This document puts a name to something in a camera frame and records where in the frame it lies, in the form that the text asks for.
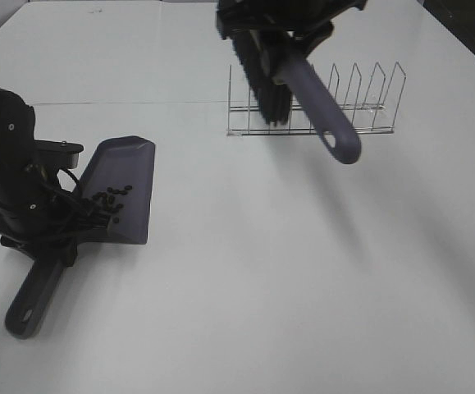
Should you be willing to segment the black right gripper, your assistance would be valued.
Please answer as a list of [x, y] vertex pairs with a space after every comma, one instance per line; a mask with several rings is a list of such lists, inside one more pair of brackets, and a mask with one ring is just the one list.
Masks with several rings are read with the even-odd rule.
[[362, 11], [365, 1], [219, 1], [216, 27], [223, 39], [247, 40], [260, 52], [293, 44], [312, 52], [334, 31], [332, 20]]

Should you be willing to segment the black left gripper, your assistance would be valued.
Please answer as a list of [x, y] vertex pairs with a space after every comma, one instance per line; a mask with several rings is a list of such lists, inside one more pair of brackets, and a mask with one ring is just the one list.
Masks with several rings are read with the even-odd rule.
[[78, 246], [87, 242], [104, 242], [109, 235], [110, 216], [94, 213], [90, 217], [72, 218], [69, 223], [47, 235], [30, 239], [1, 235], [0, 244], [20, 251], [33, 260], [62, 261], [63, 267], [72, 267], [78, 255]]

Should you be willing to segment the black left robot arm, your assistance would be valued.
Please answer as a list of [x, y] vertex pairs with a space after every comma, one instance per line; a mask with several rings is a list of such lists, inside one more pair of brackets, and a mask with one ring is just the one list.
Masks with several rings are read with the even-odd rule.
[[108, 233], [111, 217], [84, 197], [78, 178], [62, 188], [82, 144], [38, 140], [35, 111], [16, 93], [0, 88], [0, 242], [32, 259], [65, 254]]

